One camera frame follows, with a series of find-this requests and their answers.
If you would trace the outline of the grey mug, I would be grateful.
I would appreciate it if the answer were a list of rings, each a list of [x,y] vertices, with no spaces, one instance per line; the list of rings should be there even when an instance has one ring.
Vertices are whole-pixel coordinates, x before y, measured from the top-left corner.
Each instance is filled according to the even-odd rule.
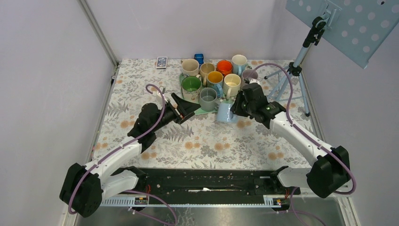
[[[199,95],[199,104],[202,110],[206,112],[215,111],[219,103],[218,94],[214,89],[202,89]]]

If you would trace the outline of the beige cartoon print mug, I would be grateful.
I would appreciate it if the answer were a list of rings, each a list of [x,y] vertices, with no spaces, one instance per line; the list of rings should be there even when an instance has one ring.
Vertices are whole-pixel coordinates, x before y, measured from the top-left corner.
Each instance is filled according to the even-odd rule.
[[[181,81],[181,92],[184,100],[195,104],[199,103],[200,92],[202,90],[202,77],[185,76]]]

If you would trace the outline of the cream yellow mug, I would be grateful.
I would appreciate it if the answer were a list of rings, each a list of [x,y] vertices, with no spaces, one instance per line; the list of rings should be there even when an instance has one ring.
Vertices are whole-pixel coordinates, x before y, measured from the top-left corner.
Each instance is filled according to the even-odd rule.
[[[223,79],[223,94],[226,99],[237,96],[240,91],[241,78],[237,74],[230,73]]]

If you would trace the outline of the lilac mug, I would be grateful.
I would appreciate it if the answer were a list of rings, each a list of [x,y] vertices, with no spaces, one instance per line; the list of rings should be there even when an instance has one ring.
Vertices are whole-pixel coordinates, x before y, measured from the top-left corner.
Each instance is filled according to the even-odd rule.
[[[241,87],[244,87],[251,83],[259,83],[258,73],[252,69],[246,69],[241,74]]]

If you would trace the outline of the pale blue ribbed mug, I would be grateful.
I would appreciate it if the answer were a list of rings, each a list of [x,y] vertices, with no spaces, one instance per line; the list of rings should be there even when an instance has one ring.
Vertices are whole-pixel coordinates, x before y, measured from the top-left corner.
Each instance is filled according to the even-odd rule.
[[[220,103],[217,110],[216,121],[225,123],[236,123],[238,116],[231,111],[233,104]]]

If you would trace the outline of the blue butterfly mug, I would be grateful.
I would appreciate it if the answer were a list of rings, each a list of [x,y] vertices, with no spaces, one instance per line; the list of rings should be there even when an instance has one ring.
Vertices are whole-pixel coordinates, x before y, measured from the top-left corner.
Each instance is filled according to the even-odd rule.
[[[223,96],[223,74],[218,71],[210,72],[206,78],[206,87],[216,91],[218,98]]]

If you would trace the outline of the light blue faceted mug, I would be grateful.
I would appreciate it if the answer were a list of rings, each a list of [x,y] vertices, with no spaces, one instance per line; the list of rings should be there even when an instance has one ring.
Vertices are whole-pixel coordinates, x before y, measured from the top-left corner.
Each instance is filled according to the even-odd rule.
[[[234,55],[231,59],[232,73],[241,76],[248,68],[247,58],[244,55]]]

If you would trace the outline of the beige seahorse print mug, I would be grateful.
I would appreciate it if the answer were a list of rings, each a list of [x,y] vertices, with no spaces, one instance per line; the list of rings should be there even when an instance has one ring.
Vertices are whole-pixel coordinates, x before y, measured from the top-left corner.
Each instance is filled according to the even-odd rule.
[[[181,60],[181,67],[184,76],[197,76],[199,74],[199,62],[196,59]]]

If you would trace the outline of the orange mug with black handle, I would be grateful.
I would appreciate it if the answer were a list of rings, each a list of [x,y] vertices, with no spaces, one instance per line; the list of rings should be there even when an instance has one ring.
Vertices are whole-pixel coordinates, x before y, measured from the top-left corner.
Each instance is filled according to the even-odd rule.
[[[220,72],[223,77],[232,73],[233,65],[228,60],[221,60],[216,64],[216,70]]]

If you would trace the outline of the round beige glazed mug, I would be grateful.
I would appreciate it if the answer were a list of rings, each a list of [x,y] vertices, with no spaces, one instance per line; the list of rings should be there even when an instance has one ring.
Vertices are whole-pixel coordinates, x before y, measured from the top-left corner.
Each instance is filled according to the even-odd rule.
[[[199,68],[199,74],[202,77],[203,86],[206,86],[207,76],[210,72],[215,71],[215,66],[212,63],[203,63]]]

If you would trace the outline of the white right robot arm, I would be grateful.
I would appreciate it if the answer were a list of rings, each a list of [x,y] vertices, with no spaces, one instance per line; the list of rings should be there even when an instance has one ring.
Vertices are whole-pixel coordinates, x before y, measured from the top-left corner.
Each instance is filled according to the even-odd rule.
[[[349,181],[349,153],[342,146],[333,147],[318,139],[291,119],[288,109],[278,102],[269,102],[257,83],[244,86],[231,107],[233,114],[255,119],[287,140],[309,164],[308,168],[281,167],[272,173],[270,188],[281,194],[288,187],[309,188],[326,198]]]

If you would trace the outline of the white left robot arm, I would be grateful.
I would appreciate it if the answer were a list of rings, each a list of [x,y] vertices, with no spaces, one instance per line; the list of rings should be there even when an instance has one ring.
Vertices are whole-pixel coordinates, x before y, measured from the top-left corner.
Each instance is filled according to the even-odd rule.
[[[176,102],[163,100],[159,109],[154,103],[142,106],[133,128],[122,142],[85,165],[73,164],[67,171],[59,198],[68,205],[71,214],[91,216],[101,202],[126,190],[139,194],[145,190],[145,179],[130,169],[118,169],[131,158],[140,155],[156,140],[155,132],[171,122],[182,124],[191,118],[200,105],[178,97]]]

